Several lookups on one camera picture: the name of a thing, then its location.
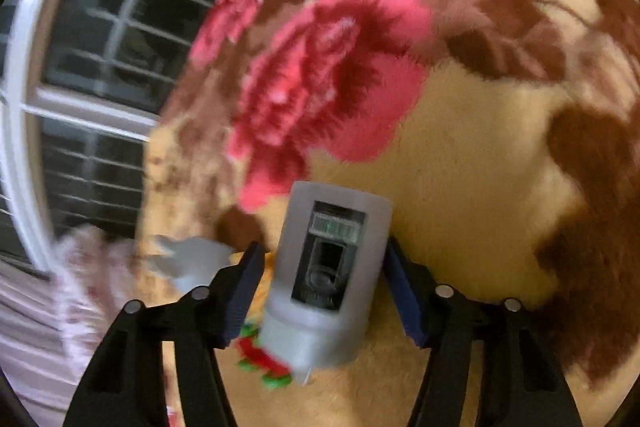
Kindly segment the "white cylinder device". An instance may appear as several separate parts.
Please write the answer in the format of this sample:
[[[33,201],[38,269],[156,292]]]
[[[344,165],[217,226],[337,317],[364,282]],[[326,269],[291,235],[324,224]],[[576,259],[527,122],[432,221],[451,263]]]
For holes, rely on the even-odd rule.
[[[278,245],[259,343],[294,374],[356,358],[392,222],[381,196],[296,182]]]

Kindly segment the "grey rabbit figurine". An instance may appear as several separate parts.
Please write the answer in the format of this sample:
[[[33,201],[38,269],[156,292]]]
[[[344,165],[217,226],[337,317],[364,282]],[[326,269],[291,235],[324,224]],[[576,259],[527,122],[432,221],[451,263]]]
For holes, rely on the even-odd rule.
[[[171,239],[155,235],[154,246],[160,253],[147,257],[146,264],[181,295],[208,286],[218,271],[231,265],[234,254],[232,247],[204,237]]]

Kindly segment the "red green toy car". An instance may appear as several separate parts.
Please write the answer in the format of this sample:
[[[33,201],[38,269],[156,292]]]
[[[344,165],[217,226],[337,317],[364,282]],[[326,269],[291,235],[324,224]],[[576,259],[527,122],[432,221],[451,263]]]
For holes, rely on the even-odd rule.
[[[239,368],[247,372],[258,372],[267,389],[288,387],[293,382],[292,373],[262,349],[259,333],[260,327],[255,322],[245,322],[242,326],[234,344],[240,355]]]

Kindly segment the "folded floral quilt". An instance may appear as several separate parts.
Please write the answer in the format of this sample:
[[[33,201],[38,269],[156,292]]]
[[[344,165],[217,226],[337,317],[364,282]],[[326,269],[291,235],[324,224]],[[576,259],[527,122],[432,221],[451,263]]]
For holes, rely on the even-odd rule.
[[[1,369],[39,426],[61,426],[94,351],[134,298],[132,239],[93,225],[54,246],[50,279],[1,265]]]

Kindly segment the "yellow floral bed blanket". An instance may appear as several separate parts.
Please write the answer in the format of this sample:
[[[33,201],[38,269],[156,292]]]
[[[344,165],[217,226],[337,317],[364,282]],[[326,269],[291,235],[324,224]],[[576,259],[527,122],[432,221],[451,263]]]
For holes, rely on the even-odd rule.
[[[215,0],[145,150],[157,236],[278,245],[297,181],[540,315],[582,421],[639,375],[639,0]]]

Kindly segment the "white barred window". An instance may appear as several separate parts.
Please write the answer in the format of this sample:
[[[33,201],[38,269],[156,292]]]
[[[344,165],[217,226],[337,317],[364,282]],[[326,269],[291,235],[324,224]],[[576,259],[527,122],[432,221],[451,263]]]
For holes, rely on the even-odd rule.
[[[1,257],[136,231],[143,145],[213,0],[1,0]]]

